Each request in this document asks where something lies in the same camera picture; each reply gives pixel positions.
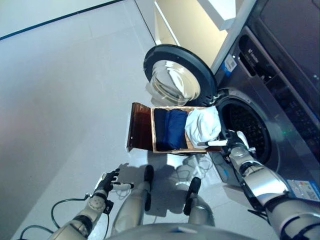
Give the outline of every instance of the door glass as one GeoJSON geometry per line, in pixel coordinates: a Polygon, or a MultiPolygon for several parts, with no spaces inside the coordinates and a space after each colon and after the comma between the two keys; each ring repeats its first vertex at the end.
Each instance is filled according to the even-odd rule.
{"type": "Polygon", "coordinates": [[[200,95],[200,85],[196,77],[174,61],[157,61],[153,65],[150,84],[162,99],[172,105],[183,106],[200,95]]]}

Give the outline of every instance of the front-load washing machine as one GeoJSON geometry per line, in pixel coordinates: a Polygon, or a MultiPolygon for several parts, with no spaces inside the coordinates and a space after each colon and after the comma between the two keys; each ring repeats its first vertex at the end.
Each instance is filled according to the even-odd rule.
{"type": "MultiPolygon", "coordinates": [[[[291,185],[295,183],[291,181],[303,181],[313,189],[305,198],[319,200],[317,150],[306,144],[277,98],[291,102],[293,111],[306,109],[299,108],[302,105],[299,95],[290,88],[249,28],[243,28],[215,76],[195,54],[170,44],[150,49],[143,66],[150,85],[160,98],[173,105],[215,105],[221,122],[221,137],[225,130],[242,131],[249,146],[256,148],[256,158],[261,163],[291,185]],[[254,60],[261,61],[261,65],[251,67],[249,61],[254,60]]],[[[299,118],[302,113],[293,114],[299,118]]],[[[319,122],[314,126],[312,131],[319,131],[319,122]]],[[[319,143],[317,133],[312,136],[319,143]]],[[[238,185],[228,160],[220,153],[211,153],[211,156],[221,179],[238,185]]]]}

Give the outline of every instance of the blue towel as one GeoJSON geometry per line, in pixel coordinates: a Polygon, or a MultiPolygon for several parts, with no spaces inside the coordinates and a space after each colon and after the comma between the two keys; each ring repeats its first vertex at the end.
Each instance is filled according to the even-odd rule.
{"type": "Polygon", "coordinates": [[[180,149],[185,139],[185,126],[188,113],[179,109],[173,109],[165,115],[165,133],[163,141],[171,149],[180,149]]]}
{"type": "Polygon", "coordinates": [[[156,149],[168,151],[187,149],[185,125],[188,113],[179,109],[167,111],[163,108],[154,110],[156,149]]]}

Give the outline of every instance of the white towel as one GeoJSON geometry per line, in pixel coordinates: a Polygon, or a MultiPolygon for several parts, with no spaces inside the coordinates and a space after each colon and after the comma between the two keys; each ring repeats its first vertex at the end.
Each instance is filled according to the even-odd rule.
{"type": "Polygon", "coordinates": [[[216,107],[211,106],[189,112],[184,130],[194,148],[206,149],[208,146],[199,146],[198,144],[215,140],[221,132],[221,124],[216,107]]]}

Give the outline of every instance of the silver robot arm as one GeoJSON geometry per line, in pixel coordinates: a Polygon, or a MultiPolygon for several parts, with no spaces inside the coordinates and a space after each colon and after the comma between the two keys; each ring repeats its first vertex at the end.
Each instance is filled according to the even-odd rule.
{"type": "Polygon", "coordinates": [[[110,173],[103,173],[85,208],[54,232],[49,240],[86,240],[102,213],[109,214],[113,207],[114,203],[107,199],[109,191],[128,190],[134,187],[131,183],[115,182],[119,171],[120,169],[116,169],[110,173]]]}
{"type": "Polygon", "coordinates": [[[242,139],[231,133],[230,161],[242,177],[240,185],[254,209],[265,211],[280,239],[319,239],[320,213],[305,201],[291,198],[285,181],[252,157],[242,139]]]}

